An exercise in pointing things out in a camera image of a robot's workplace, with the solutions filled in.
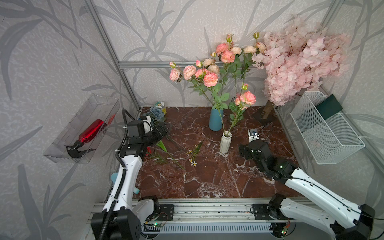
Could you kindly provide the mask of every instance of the vent grille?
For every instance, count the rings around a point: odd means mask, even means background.
[[[272,232],[270,223],[167,223],[163,227],[144,227],[141,231],[145,234],[151,233],[262,233]]]

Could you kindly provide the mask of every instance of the clear plastic box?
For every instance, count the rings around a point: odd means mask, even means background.
[[[44,152],[44,156],[53,162],[89,163],[119,108],[118,99],[92,94]],[[67,151],[67,146],[73,146],[79,139],[79,135],[95,121],[102,124],[96,136],[77,149],[81,152],[79,158],[71,157]]]

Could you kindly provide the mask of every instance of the gray wall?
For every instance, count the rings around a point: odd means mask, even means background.
[[[79,239],[107,194],[121,114],[88,164],[43,152],[91,93],[133,105],[82,1],[1,0],[0,16],[0,239]]]
[[[293,14],[308,24],[321,22],[331,0],[94,0],[119,61],[196,61],[205,59],[228,33],[239,46],[253,45],[254,32],[280,31]],[[126,69],[126,76],[142,106],[158,100],[167,106],[208,106],[188,88],[173,83],[169,69]],[[265,70],[252,70],[246,82],[265,105]],[[226,90],[235,96],[234,82]]]
[[[349,71],[340,77],[326,78],[323,84],[381,153],[384,153],[383,4],[382,0],[344,1],[329,27],[329,34],[350,34],[351,45],[346,53]],[[358,204],[366,203],[374,207],[376,216],[382,218],[382,172],[371,162],[364,149],[338,164],[318,165],[290,116],[298,98],[278,111],[293,139],[300,166],[337,194]],[[376,220],[371,237],[378,236],[383,229],[383,221]]]

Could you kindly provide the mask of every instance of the blue vase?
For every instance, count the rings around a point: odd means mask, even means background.
[[[217,109],[211,110],[211,117],[209,118],[209,128],[212,131],[219,131],[222,128],[223,123],[221,121],[221,118],[223,117],[223,109],[220,109],[220,115],[219,115],[219,110]]]

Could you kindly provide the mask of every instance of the white ribbed vase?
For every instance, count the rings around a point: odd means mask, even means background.
[[[228,131],[225,131],[223,133],[223,136],[221,137],[220,142],[220,152],[223,154],[226,154],[228,152],[229,146],[231,145],[232,141],[232,133],[228,133]]]

